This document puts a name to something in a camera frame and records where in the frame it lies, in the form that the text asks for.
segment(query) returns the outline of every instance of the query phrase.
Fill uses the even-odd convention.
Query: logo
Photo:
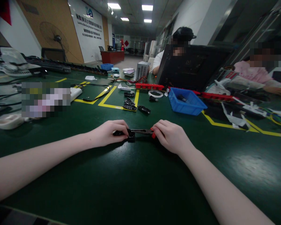
[[[90,17],[90,18],[93,19],[93,12],[92,12],[92,10],[90,8],[88,8],[88,7],[85,7],[85,10],[86,10],[87,17]]]

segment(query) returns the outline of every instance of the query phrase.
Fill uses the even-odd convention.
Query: white shirt
[[[160,65],[161,59],[163,56],[163,52],[164,52],[164,50],[156,55],[154,62],[153,62],[152,71],[154,70],[155,67]]]

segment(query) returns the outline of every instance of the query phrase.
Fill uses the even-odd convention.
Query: hand
[[[167,120],[160,120],[154,124],[152,130],[155,132],[160,143],[170,152],[177,155],[195,149],[183,128]]]
[[[124,120],[109,120],[96,129],[83,134],[86,144],[85,149],[106,146],[111,143],[121,142],[128,138],[128,125]],[[125,135],[113,136],[114,131],[122,131]]]
[[[263,87],[263,89],[264,89],[266,92],[273,93],[273,94],[276,94],[276,95],[280,95],[280,96],[281,96],[281,87],[271,87],[271,86],[265,85],[265,86]]]

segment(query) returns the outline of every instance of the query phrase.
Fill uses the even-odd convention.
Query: wooden wall panel
[[[103,35],[104,35],[104,43],[105,43],[105,51],[107,51],[107,46],[109,45],[109,35],[108,35],[108,22],[107,18],[102,15],[102,23],[103,23]]]
[[[58,42],[49,42],[40,30],[42,22],[49,22],[57,27],[65,36],[68,43],[68,50],[65,49],[69,62],[84,63],[79,41],[74,27],[71,11],[67,0],[17,0],[31,29],[43,48],[58,48]],[[54,35],[48,29],[48,35]]]

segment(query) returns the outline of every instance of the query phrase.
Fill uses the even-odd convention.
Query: black monitor back
[[[214,46],[190,45],[184,47],[182,56],[173,56],[173,47],[167,44],[157,83],[204,91],[232,51]]]

